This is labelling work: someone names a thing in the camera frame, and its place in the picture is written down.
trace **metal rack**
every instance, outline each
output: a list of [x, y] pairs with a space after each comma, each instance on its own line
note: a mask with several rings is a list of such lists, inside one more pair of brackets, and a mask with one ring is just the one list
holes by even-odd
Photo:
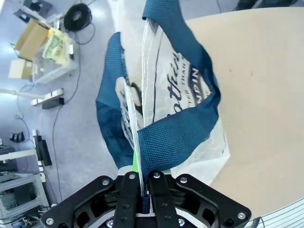
[[[7, 192], [7, 190], [31, 184], [35, 191], [35, 198], [23, 204], [18, 204], [16, 195], [13, 192]], [[26, 212], [39, 205], [48, 207], [48, 201], [43, 189], [41, 177], [39, 174], [8, 174], [0, 176], [0, 223], [8, 223], [9, 219], [13, 221], [16, 218], [26, 214]], [[11, 224], [0, 225], [1, 228], [12, 228]]]

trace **bolt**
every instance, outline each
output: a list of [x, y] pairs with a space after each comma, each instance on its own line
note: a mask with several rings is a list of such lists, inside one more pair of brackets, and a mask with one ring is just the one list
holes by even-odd
[[130, 174], [129, 178], [130, 179], [134, 179], [135, 178], [135, 174]]
[[180, 178], [180, 182], [183, 183], [183, 184], [186, 183], [187, 182], [187, 178], [186, 177], [181, 177]]
[[107, 221], [107, 222], [106, 222], [106, 226], [107, 226], [108, 228], [112, 228], [112, 227], [113, 227], [113, 219]]
[[54, 223], [53, 218], [47, 218], [46, 223], [47, 223], [48, 225], [52, 225], [52, 224]]
[[239, 219], [245, 219], [246, 218], [246, 214], [244, 212], [240, 212], [238, 215]]
[[154, 178], [160, 178], [161, 174], [159, 172], [155, 172], [153, 175]]
[[109, 180], [107, 180], [107, 179], [103, 180], [103, 185], [108, 185], [109, 183], [110, 183]]
[[185, 223], [186, 223], [185, 220], [179, 218], [179, 225], [180, 225], [180, 227], [183, 227], [185, 225]]

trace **blue bag handle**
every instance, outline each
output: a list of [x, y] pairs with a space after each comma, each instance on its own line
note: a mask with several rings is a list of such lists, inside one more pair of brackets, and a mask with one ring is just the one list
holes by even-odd
[[167, 170], [183, 163], [203, 141], [218, 121], [220, 91], [212, 61], [203, 46], [186, 25], [178, 0], [147, 0], [144, 20], [157, 23], [173, 49], [199, 70], [211, 94], [198, 106], [158, 120], [138, 131], [142, 173]]

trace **gray floor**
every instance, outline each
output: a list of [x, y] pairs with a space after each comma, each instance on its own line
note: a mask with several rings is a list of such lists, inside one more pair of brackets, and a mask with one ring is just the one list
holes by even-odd
[[[222, 12], [228, 12], [235, 8], [238, 0], [220, 0]], [[50, 0], [54, 4], [53, 12], [66, 12], [75, 0]], [[181, 8], [185, 19], [219, 13], [216, 0], [180, 0]], [[295, 6], [304, 6], [302, 0]], [[76, 46], [76, 61], [81, 58], [81, 76], [79, 87], [73, 100], [66, 104], [59, 113], [55, 128], [55, 147], [57, 151], [57, 166], [60, 176], [60, 188], [62, 198], [65, 199], [94, 178], [100, 175], [108, 175], [114, 178], [117, 175], [117, 168], [110, 156], [105, 142], [101, 136], [96, 119], [95, 98], [97, 96], [103, 68], [106, 45], [110, 36], [114, 33], [113, 21], [106, 0], [97, 0], [90, 5], [92, 10], [99, 10], [98, 17], [93, 17], [96, 26], [96, 34], [93, 40], [85, 45]], [[10, 47], [10, 43], [15, 43], [25, 28], [26, 24], [16, 18], [12, 12], [13, 6], [6, 1], [2, 13], [0, 14], [0, 87], [20, 90], [27, 81], [18, 79], [8, 79], [10, 61], [17, 59]], [[89, 26], [78, 32], [80, 42], [84, 42], [92, 35], [92, 27]], [[46, 94], [57, 88], [64, 88], [66, 99], [73, 94], [79, 69], [70, 74], [55, 80], [48, 85], [38, 85], [33, 92]], [[52, 144], [52, 129], [57, 108], [42, 110], [40, 106], [32, 107], [29, 100], [19, 98], [19, 103], [24, 120], [30, 131], [38, 129], [40, 134], [48, 143], [54, 165], [47, 167], [48, 177], [54, 189], [55, 202], [61, 201], [58, 190], [58, 178], [55, 163], [55, 154]], [[32, 148], [31, 142], [15, 145], [9, 141], [11, 132], [24, 131], [26, 127], [22, 121], [16, 120], [14, 116], [18, 114], [16, 97], [0, 94], [0, 137], [8, 145], [17, 149]], [[18, 166], [21, 170], [38, 171], [34, 158], [18, 159]]]

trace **beige table surface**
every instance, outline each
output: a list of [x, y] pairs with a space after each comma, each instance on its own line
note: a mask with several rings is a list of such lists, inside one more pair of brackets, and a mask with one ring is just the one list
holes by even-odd
[[304, 8], [187, 24], [210, 54], [231, 158], [212, 187], [261, 216], [304, 197]]

